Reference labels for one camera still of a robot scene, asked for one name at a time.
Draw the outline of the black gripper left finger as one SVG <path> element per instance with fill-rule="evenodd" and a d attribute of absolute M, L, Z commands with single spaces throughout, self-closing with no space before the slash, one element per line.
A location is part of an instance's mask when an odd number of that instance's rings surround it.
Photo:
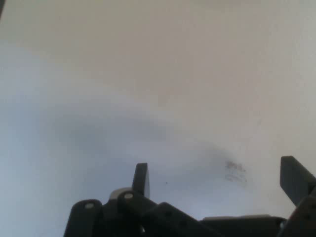
<path fill-rule="evenodd" d="M 203 237 L 205 228 L 196 219 L 168 203 L 149 199 L 147 163 L 136 165 L 132 186 L 117 191 L 102 204 L 86 199 L 73 205 L 66 237 Z"/>

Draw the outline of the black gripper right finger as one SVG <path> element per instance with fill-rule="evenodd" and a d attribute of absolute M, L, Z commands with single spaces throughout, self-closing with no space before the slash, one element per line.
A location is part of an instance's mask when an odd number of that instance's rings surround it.
<path fill-rule="evenodd" d="M 281 237 L 316 235 L 316 178 L 293 156 L 280 160 L 280 186 L 295 210 L 280 230 Z"/>

